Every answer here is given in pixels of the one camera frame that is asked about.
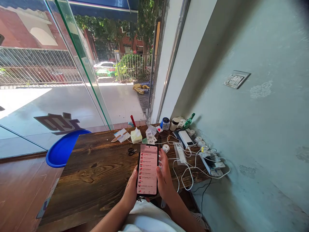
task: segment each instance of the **pink app screen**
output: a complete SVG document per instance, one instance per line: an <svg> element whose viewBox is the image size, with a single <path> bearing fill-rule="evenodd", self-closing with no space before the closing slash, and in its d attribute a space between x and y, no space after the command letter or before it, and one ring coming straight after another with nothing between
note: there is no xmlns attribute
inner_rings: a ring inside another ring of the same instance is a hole
<svg viewBox="0 0 309 232"><path fill-rule="evenodd" d="M141 155L138 166L137 193L156 194L158 148L141 144Z"/></svg>

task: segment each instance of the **tissue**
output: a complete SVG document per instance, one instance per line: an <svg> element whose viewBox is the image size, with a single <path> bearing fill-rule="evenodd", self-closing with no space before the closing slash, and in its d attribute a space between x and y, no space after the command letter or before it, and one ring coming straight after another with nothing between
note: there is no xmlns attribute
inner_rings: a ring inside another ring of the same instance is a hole
<svg viewBox="0 0 309 232"><path fill-rule="evenodd" d="M141 142L143 140L141 131L138 130L137 127L135 128L134 131L131 132L131 139L133 144Z"/></svg>

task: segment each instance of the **white tiled floor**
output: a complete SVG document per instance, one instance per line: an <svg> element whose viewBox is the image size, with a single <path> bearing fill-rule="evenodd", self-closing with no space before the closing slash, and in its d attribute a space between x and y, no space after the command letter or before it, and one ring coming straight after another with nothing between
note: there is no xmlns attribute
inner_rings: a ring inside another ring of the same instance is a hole
<svg viewBox="0 0 309 232"><path fill-rule="evenodd" d="M100 90L113 124L130 122L130 115L133 115L135 121L143 119L143 112L132 85L103 85ZM35 116L67 112L71 113L72 119L80 121L82 128L103 126L85 86L0 90L0 105L5 108L0 111L1 125L27 136L47 149L60 136L51 134L50 130L33 118ZM11 156L41 150L0 129L0 157L5 154Z"/></svg>

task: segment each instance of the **hand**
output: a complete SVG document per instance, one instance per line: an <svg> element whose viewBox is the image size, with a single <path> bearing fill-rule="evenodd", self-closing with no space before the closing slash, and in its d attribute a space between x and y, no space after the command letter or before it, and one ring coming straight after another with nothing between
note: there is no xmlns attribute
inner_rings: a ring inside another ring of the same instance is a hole
<svg viewBox="0 0 309 232"><path fill-rule="evenodd" d="M128 210L128 213L133 209L136 203L137 189L136 189L136 180L137 180L137 166L135 166L132 175L126 185L125 193L123 194L120 203L123 207Z"/></svg>
<svg viewBox="0 0 309 232"><path fill-rule="evenodd" d="M175 198L174 196L177 194L177 192L173 186L167 156L162 148L159 151L159 155L160 155L159 160L161 161L162 171L160 170L160 167L156 168L158 178L158 190L161 198L167 204L169 204Z"/></svg>

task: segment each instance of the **white cable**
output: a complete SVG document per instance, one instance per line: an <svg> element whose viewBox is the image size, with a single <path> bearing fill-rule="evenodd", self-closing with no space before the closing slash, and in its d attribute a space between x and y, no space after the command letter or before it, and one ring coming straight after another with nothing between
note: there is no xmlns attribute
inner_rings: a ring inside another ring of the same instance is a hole
<svg viewBox="0 0 309 232"><path fill-rule="evenodd" d="M192 187L193 187L193 184L194 184L193 175L192 175L190 169L198 169L198 170L200 170L202 173L204 173L206 176L208 176L208 177L210 177L210 178L213 178L213 179L221 179L221 178L224 177L225 175L229 174L230 171L231 171L231 168L228 166L228 167L229 167L229 171L228 171L227 173L223 174L223 175L220 176L220 177L212 177L212 176L208 175L207 173L205 173L205 172L204 172L203 170L201 170L200 168L198 168L198 167L196 166L196 163L195 163L195 167L193 167L191 164L189 164L189 163L187 163L187 162L184 162L184 161L182 161L182 160L179 159L179 158L170 158L170 159L168 159L168 160L172 160L172 159L174 160L174 162L173 162L173 171L174 171L174 173L175 173L175 175L176 175L176 177L177 177L177 181L178 181L178 189L177 189L177 192L179 191L180 182L179 182L179 178L178 178L178 176L177 176L177 173L176 173L176 171L175 171L175 169L174 169L174 163L175 163L176 161L181 161L181 162L183 162L185 165L187 165L187 167L188 167L188 168L185 169L185 171L183 172L183 174L182 174L182 176L181 176L181 182L182 182L182 184L183 184L183 187L184 187L187 191L191 190ZM191 175L191 179L192 179L192 184L191 184L191 187L190 187L189 189L187 189L187 188L185 187L184 183L183 183L183 175L186 173L186 171L187 171L188 169L189 169L189 171L190 171L190 175Z"/></svg>
<svg viewBox="0 0 309 232"><path fill-rule="evenodd" d="M169 135L169 136L167 137L167 142L163 142L163 143L174 144L173 141L172 141L172 142L169 142L169 141L168 141L168 139L169 139L170 136L172 136L172 135ZM188 148L189 151L190 151L190 154L186 153L187 151L186 151L185 149L183 149L182 147L180 147L180 148L181 148L182 150L184 150L185 154L190 155L190 156L186 156L186 157L188 157L188 158L191 157L191 156L193 155L192 153L194 153L194 154L196 154L196 155L194 155L194 156L195 156L195 164L194 164L194 167L193 167L191 164L189 164L189 163L187 163L187 162L184 162L184 161L182 161L182 160L179 159L179 158L170 158L170 159L168 159L168 160L172 160L172 159L174 160L174 162L173 162L173 171L174 171L174 173L175 173L175 175L176 175L176 177L177 177L177 181L178 181L178 189L177 189L177 192L179 191L180 182L179 182L179 178L178 178L178 176L177 176L177 173L176 173L176 171L175 171L175 169L174 169L174 163L175 163L176 161L181 161L182 163L184 163L184 164L187 166L187 168L185 169L185 171L183 172L183 174L182 174L182 176L181 176L181 182L182 182L182 184L183 184L183 187L184 187L185 190L187 190L187 191L190 191L190 190L192 189L192 187L193 187L193 184L194 184L194 179L193 179L193 175L192 175L192 173L191 173L191 169L198 169L198 170L200 170L202 173L204 173L206 176L208 176L208 177L210 177L210 178L213 178L213 179L221 179L221 178L224 177L225 175L229 174L230 171L231 171L231 168L228 166L229 171L228 171L227 173L223 174L223 175L220 176L220 177L212 177L212 176L206 174L203 170L201 170L200 168L198 168L198 167L196 166L196 157L197 157L197 156L200 156L201 159L206 159L206 160L209 160L209 161L212 161L212 162L220 163L220 161L214 161L214 160L207 159L207 158L204 158L204 157L201 156L202 154L212 152L213 150L216 150L216 151L217 151L217 149L215 149L215 148L209 147L209 148L211 149L210 151L208 150L208 151L203 152L203 153L201 153L201 154L199 154L199 152L200 152L200 150L201 150L202 148L201 148L198 152L193 152L193 151L190 150L190 148ZM190 176L191 176L191 179L192 179L192 184L191 184L191 187L190 187L189 189L187 189L187 188L185 187L184 183L183 183L183 176L184 176L184 174L186 173L186 171L187 171L188 169L189 169Z"/></svg>

